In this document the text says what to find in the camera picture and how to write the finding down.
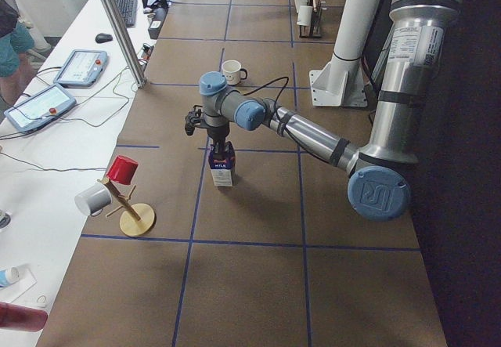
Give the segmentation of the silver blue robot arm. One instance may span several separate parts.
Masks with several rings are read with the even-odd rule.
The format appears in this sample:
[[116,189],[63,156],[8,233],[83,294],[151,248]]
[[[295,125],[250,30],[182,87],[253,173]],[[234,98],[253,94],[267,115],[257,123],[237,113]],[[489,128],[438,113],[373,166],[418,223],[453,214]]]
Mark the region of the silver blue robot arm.
[[[185,130],[211,138],[211,156],[223,161],[213,171],[216,185],[229,183],[230,128],[260,126],[295,142],[313,157],[348,175],[348,200],[366,219],[388,221],[409,207],[409,173],[418,162],[413,140],[427,90],[442,52],[445,32],[457,21],[463,0],[391,0],[390,43],[369,141],[358,146],[276,99],[243,94],[217,71],[201,76],[202,102],[186,115]],[[360,92],[351,89],[379,0],[346,0],[344,14],[326,66],[309,75],[317,107],[352,107]]]

